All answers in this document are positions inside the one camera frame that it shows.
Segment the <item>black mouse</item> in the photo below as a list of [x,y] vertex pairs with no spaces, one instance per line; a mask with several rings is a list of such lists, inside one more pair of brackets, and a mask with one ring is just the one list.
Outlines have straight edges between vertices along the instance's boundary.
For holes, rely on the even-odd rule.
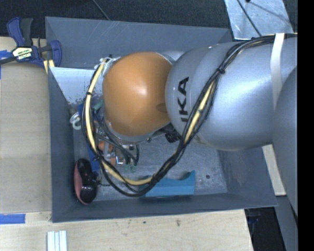
[[79,202],[91,203],[97,195],[98,181],[93,173],[91,163],[86,159],[79,159],[74,166],[74,190]]

